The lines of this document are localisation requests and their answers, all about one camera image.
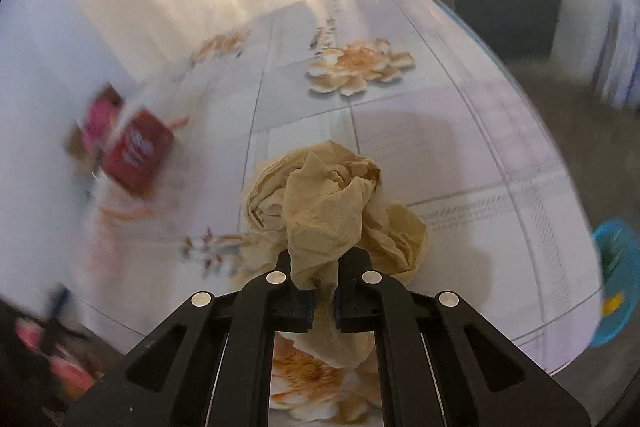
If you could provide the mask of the beige paper napkin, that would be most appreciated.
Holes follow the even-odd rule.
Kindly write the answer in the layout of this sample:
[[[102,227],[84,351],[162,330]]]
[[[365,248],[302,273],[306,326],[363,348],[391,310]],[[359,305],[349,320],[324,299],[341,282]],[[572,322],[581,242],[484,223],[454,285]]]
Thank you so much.
[[[311,330],[288,340],[337,369],[366,361],[372,335],[343,334],[332,317],[338,260],[359,247],[373,269],[409,283],[427,253],[426,225],[385,198],[380,167],[333,141],[301,147],[257,167],[242,193],[242,213],[246,231],[235,280],[272,270],[287,251],[293,283],[317,297]]]

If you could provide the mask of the blue plastic trash basin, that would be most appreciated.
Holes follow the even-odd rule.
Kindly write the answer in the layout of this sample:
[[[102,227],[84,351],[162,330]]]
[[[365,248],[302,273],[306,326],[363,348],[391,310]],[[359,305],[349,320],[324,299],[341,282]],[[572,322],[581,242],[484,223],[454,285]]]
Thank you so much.
[[[601,320],[590,346],[614,339],[629,323],[639,303],[639,236],[622,219],[602,223],[593,233],[600,254],[603,297]]]

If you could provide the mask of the red green snack wrapper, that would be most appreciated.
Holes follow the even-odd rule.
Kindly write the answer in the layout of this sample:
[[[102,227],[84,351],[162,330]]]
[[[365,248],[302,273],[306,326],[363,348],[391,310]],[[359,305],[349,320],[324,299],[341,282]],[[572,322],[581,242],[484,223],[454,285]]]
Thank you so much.
[[[149,191],[174,144],[172,131],[146,108],[127,122],[103,155],[103,172],[127,193]]]

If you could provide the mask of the floral tablecloth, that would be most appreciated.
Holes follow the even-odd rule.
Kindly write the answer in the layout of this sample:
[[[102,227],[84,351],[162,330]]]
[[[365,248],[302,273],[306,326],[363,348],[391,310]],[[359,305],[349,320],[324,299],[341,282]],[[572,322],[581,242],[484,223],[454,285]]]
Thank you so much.
[[[144,336],[70,426],[585,426],[600,308],[561,158],[435,0],[309,0],[106,143],[87,295]]]

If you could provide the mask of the brown cardboard box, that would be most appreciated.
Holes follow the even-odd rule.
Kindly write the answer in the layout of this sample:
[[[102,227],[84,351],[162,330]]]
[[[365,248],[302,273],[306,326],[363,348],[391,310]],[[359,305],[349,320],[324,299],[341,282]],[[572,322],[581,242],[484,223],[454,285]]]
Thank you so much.
[[[123,105],[124,99],[118,91],[111,83],[105,83],[91,100],[80,123],[73,125],[64,148],[73,161],[76,176],[89,176],[99,167]]]

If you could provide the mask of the pink plastic bag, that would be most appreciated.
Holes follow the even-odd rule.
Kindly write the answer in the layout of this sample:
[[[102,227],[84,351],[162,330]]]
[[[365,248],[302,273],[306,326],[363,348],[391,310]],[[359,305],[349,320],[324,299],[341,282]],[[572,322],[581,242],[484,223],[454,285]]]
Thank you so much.
[[[106,98],[94,101],[81,126],[81,139],[89,154],[99,152],[119,114],[119,106]]]

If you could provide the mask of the tissue roll multipack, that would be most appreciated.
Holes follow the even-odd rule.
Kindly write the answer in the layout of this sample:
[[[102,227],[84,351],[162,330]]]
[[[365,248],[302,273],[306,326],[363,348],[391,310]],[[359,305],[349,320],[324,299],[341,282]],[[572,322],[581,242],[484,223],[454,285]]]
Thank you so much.
[[[628,3],[612,5],[594,90],[614,109],[639,108],[639,10]]]

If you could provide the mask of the dark grey cabinet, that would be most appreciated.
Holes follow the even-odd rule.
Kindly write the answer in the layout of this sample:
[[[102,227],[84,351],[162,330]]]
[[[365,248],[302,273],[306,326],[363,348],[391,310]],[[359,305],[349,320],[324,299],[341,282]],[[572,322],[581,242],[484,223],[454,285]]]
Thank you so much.
[[[440,0],[500,60],[551,55],[561,0]]]

